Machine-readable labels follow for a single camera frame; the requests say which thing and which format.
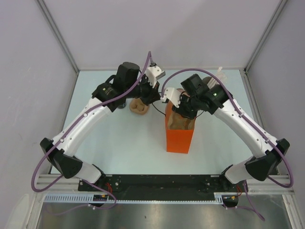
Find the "orange paper bag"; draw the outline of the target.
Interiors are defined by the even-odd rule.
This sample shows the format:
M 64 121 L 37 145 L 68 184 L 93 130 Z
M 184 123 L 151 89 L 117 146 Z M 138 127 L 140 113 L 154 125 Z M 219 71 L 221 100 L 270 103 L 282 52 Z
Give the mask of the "orange paper bag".
M 169 101 L 165 108 L 166 151 L 188 154 L 194 130 L 170 130 L 167 127 L 173 104 Z

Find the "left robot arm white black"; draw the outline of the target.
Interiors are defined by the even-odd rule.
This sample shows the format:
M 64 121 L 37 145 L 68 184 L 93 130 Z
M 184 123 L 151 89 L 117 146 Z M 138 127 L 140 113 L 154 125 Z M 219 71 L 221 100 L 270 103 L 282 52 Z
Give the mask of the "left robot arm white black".
M 94 190 L 103 189 L 104 173 L 97 166 L 77 158 L 75 154 L 79 146 L 99 121 L 112 114 L 127 99 L 140 99 L 145 105 L 158 101 L 158 79 L 163 76 L 165 71 L 157 64 L 145 70 L 140 70 L 131 62 L 120 64 L 116 74 L 97 86 L 85 108 L 68 127 L 53 139 L 42 139 L 40 146 L 47 160 L 66 179 L 85 179 Z

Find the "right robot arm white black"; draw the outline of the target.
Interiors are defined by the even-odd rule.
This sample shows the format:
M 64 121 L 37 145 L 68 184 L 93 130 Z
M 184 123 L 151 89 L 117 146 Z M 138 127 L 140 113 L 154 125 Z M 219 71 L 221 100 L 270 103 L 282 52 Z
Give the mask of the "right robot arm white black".
M 223 82 L 214 74 L 202 79 L 193 74 L 181 83 L 185 93 L 175 88 L 163 88 L 163 97 L 172 102 L 172 110 L 181 116 L 194 119 L 198 111 L 208 112 L 231 128 L 247 145 L 252 156 L 238 164 L 228 166 L 220 174 L 220 187 L 232 191 L 237 183 L 248 179 L 267 179 L 285 188 L 293 185 L 272 178 L 271 172 L 281 162 L 287 163 L 285 155 L 290 143 L 278 139 L 258 125 L 238 104 Z

